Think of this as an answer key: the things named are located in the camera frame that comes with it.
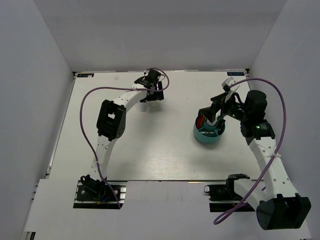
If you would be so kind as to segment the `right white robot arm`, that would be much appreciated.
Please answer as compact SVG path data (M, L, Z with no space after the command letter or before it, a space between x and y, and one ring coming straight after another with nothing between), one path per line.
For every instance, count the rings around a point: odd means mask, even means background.
M311 202L300 196L291 183L279 154L281 140L265 118L267 96L250 90L241 101L238 93L229 91L211 98L209 107L198 111L194 136L199 142L211 143L222 136L229 116L240 122L240 131L256 158L261 171L256 181L245 173L231 174L224 185L210 186L212 201L237 200L233 208L220 214L218 225L238 209L251 207L263 230L299 229L305 221Z

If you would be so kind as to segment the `white lotion bottle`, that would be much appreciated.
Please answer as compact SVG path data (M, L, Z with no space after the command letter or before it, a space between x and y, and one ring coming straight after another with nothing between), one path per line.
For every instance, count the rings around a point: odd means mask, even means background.
M217 124L217 120L210 121L209 119L206 119L205 124L209 127L214 127Z

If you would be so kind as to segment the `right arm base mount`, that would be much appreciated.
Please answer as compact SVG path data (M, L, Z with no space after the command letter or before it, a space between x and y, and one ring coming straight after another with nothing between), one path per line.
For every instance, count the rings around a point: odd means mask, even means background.
M231 210L242 199L234 191L234 182L236 180L250 179L246 174L231 174L223 184L207 184L203 191L209 195L209 209L211 213L222 213Z

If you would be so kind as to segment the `clear eyeshadow palette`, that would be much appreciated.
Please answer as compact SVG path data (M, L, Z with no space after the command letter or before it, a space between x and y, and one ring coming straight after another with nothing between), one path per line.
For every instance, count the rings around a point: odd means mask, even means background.
M214 130L201 130L199 133L204 136L214 136L216 134Z

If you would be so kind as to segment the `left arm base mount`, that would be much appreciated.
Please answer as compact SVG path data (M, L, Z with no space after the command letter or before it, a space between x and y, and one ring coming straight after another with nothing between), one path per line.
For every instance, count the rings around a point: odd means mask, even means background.
M73 208L119 210L124 204L125 197L125 182L111 182L108 186L104 181L84 175L78 181Z

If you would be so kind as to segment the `black squeeze tube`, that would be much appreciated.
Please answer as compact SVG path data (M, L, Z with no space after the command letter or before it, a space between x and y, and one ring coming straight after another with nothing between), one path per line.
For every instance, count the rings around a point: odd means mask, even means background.
M225 129L225 120L220 119L217 123L217 127L218 127L217 133L218 133L218 135L221 135Z

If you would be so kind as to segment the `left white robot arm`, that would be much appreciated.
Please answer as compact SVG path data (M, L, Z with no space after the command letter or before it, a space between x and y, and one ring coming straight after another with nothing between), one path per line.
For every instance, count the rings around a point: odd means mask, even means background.
M121 87L97 87L85 94L79 110L80 129L85 141L93 152L93 161L87 175L80 178L80 182L94 200L105 197L113 197L118 200L112 186L107 183L107 171L113 148L117 140L124 134L126 118L129 110L137 103L161 101L164 99L161 77L168 79L166 73L158 68L149 68L144 71L143 76L133 82L130 88ZM87 97L98 90L119 90L124 93L113 100L104 100L98 114L97 145L93 147L84 130L83 109Z

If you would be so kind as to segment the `red lip gloss tube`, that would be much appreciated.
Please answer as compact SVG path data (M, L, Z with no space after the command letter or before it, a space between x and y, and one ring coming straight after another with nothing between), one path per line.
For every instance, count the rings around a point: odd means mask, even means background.
M196 128L199 130L205 121L205 116L203 114L198 115L197 119L196 119Z

